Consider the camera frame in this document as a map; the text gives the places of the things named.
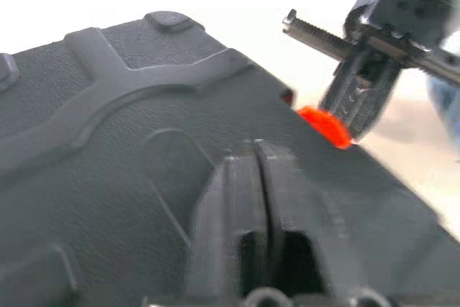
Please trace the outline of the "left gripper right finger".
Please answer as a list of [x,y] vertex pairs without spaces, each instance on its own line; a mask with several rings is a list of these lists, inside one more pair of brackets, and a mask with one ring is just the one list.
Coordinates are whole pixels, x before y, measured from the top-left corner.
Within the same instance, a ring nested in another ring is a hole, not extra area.
[[350,295],[360,284],[356,247],[331,194],[285,147],[255,142],[277,235],[275,284],[287,295]]

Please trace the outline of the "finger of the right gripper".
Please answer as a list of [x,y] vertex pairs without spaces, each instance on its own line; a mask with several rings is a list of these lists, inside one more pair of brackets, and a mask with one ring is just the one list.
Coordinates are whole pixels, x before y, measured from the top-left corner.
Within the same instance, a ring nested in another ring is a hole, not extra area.
[[325,49],[340,61],[322,98],[322,109],[336,117],[354,140],[377,122],[403,69],[403,49],[381,38],[352,44],[337,40]]

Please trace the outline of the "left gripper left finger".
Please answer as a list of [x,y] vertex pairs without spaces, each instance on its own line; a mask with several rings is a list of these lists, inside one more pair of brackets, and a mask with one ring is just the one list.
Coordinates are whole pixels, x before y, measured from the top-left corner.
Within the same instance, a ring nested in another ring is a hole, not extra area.
[[214,170],[194,213],[186,295],[246,295],[267,284],[267,214],[254,147]]

